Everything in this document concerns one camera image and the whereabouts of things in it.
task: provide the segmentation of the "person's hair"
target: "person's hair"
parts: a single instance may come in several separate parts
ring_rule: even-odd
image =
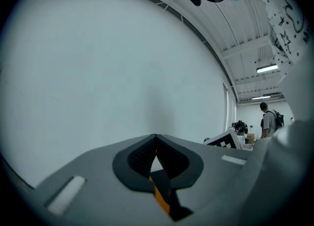
[[[265,110],[265,109],[267,109],[267,107],[268,107],[268,105],[265,102],[261,102],[261,104],[260,104],[261,110]]]

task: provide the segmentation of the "ceiling light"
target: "ceiling light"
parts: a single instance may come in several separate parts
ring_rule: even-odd
[[[278,66],[276,64],[271,64],[268,66],[260,67],[256,69],[257,73],[265,72],[265,71],[270,71],[270,70],[277,70]]]
[[[263,99],[263,98],[270,98],[270,96],[264,96],[264,97],[252,98],[252,100],[253,100],[253,99]]]

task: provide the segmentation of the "ceiling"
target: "ceiling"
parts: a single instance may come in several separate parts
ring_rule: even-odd
[[[196,7],[189,0],[158,0],[187,19],[211,46],[228,75],[238,104],[251,103],[253,97],[280,95],[279,71],[257,75],[256,68],[273,63],[268,44],[269,25],[265,6],[259,0],[202,0]]]

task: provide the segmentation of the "white wall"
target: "white wall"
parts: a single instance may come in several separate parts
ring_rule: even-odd
[[[287,101],[267,104],[269,108],[272,108],[284,115],[284,122],[286,126],[290,125],[290,119],[294,116]],[[249,133],[253,133],[256,139],[261,137],[261,120],[263,118],[263,112],[260,109],[259,103],[257,105],[238,106],[236,115],[238,120],[242,120],[247,124]]]
[[[87,150],[151,133],[202,142],[222,132],[212,54],[147,0],[47,0],[0,49],[1,153],[30,185]]]

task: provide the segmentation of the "cardboard box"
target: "cardboard box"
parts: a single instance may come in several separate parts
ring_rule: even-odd
[[[246,138],[249,140],[249,144],[254,144],[254,134],[247,134]]]

